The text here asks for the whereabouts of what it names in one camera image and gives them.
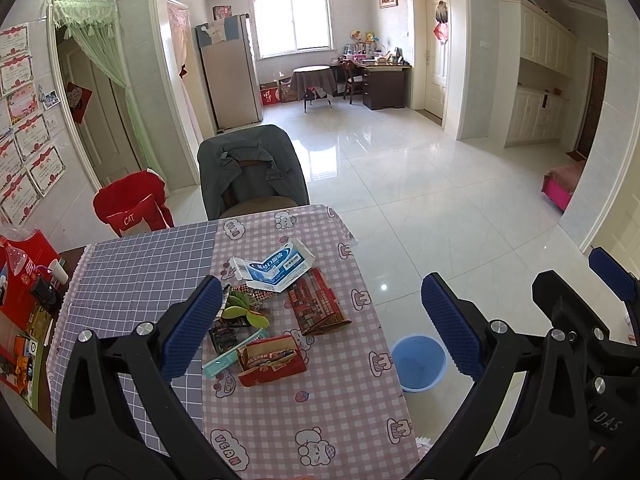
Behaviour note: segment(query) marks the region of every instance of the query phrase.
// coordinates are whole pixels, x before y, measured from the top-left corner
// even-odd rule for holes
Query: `round table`
[[[316,88],[321,88],[326,92],[326,98],[331,105],[329,95],[333,95],[336,90],[334,72],[327,65],[303,66],[293,71],[291,77],[291,89],[298,93],[298,99],[306,102],[312,102],[316,98],[320,98]]]

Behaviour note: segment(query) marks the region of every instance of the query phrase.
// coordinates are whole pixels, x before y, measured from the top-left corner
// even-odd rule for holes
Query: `white cabinet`
[[[509,2],[521,7],[520,57],[573,78],[576,45],[573,35],[527,0]]]
[[[556,140],[562,135],[569,103],[559,97],[518,89],[507,144]]]

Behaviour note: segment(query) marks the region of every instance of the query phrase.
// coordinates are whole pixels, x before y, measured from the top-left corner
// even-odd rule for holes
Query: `checkered tablecloth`
[[[216,222],[202,222],[87,247],[65,295],[47,360],[54,428],[66,367],[78,333],[98,337],[131,333],[140,322],[155,322],[174,303],[186,300],[209,273]],[[148,447],[166,452],[133,380],[120,383],[133,419]],[[176,396],[202,428],[202,358],[195,355],[186,375],[172,381]]]
[[[265,301],[271,335],[290,333],[303,350],[302,374],[245,388],[229,368],[203,378],[204,432],[245,479],[401,479],[418,452],[398,375],[354,256],[350,232],[325,206],[218,221],[211,273],[238,284],[229,258],[261,261],[289,237],[316,256],[352,323],[316,337],[301,336],[282,293]],[[203,362],[216,356],[203,344]]]

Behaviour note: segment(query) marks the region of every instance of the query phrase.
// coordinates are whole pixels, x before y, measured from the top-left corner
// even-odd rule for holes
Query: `refrigerator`
[[[198,25],[196,38],[218,130],[261,121],[249,15]]]

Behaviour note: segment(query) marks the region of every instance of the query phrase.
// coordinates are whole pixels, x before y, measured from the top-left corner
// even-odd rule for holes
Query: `green curtain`
[[[124,88],[133,135],[145,159],[140,162],[166,181],[146,134],[133,88],[126,77],[125,60],[116,37],[119,20],[115,1],[53,0],[53,19],[56,28],[66,25],[65,39],[74,38],[92,63],[116,85]]]

